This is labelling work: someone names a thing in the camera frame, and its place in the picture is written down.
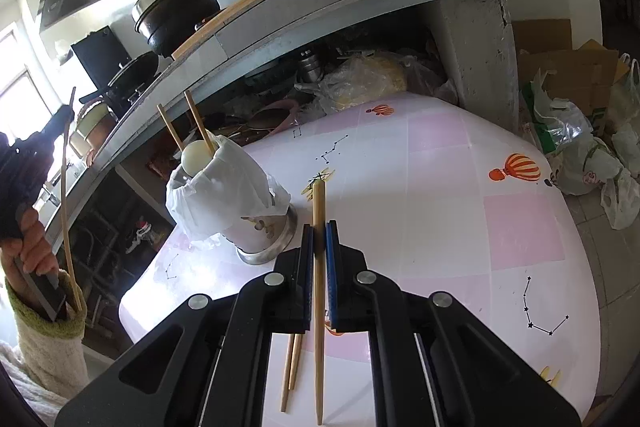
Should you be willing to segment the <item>person left hand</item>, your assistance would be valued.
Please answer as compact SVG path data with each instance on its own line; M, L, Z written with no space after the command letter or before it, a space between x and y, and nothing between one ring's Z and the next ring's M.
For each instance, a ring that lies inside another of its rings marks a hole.
M16 293L27 288L24 274L58 274L58 260L44 236L38 212L29 208L21 221L22 239L2 239L1 264L9 285Z

